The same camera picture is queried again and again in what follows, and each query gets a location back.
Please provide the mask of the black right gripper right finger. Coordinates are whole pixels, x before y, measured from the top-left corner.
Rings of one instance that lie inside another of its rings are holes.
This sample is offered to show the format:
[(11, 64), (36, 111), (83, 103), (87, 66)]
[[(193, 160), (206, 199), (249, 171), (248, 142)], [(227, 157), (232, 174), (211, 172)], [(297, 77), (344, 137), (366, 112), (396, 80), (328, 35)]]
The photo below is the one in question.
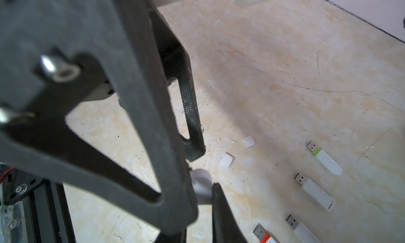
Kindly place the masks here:
[(247, 243), (219, 183), (212, 188), (213, 243)]

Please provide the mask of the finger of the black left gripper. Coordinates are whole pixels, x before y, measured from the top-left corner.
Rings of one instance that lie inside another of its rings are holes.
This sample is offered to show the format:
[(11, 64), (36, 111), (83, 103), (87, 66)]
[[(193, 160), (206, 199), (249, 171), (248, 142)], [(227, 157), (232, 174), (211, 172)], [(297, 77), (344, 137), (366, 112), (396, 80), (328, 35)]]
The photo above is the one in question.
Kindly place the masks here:
[(172, 235), (198, 217), (152, 0), (1, 0), (1, 160)]
[(189, 55), (158, 10), (149, 10), (159, 55), (167, 82), (177, 80), (189, 138), (181, 137), (186, 159), (193, 162), (205, 155), (203, 131), (197, 106)]

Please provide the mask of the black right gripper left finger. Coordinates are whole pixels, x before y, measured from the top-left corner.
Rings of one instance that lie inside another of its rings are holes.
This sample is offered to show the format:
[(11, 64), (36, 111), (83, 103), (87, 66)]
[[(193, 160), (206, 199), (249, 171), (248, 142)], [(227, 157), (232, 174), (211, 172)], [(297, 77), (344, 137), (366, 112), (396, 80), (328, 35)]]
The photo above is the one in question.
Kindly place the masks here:
[(186, 229), (174, 235), (166, 235), (160, 232), (155, 240), (155, 243), (186, 243), (186, 242), (187, 242)]

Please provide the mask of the white rounded usb cap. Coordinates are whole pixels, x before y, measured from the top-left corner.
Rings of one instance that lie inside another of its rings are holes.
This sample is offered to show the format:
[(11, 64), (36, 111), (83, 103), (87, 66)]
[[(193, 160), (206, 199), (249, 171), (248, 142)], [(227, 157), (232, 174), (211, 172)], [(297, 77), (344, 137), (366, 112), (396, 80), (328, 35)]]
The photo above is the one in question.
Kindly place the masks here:
[(192, 186), (199, 205), (212, 204), (213, 180), (211, 174), (204, 169), (190, 172)]

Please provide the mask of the white green usb drive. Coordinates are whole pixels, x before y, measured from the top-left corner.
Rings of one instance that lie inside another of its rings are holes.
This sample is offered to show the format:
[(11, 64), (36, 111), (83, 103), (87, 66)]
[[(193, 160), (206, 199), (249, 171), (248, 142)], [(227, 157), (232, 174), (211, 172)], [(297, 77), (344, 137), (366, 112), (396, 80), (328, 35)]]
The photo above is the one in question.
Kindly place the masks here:
[(336, 160), (330, 156), (325, 150), (323, 150), (316, 143), (311, 141), (307, 148), (312, 152), (319, 162), (332, 174), (342, 175), (343, 168), (336, 162)]

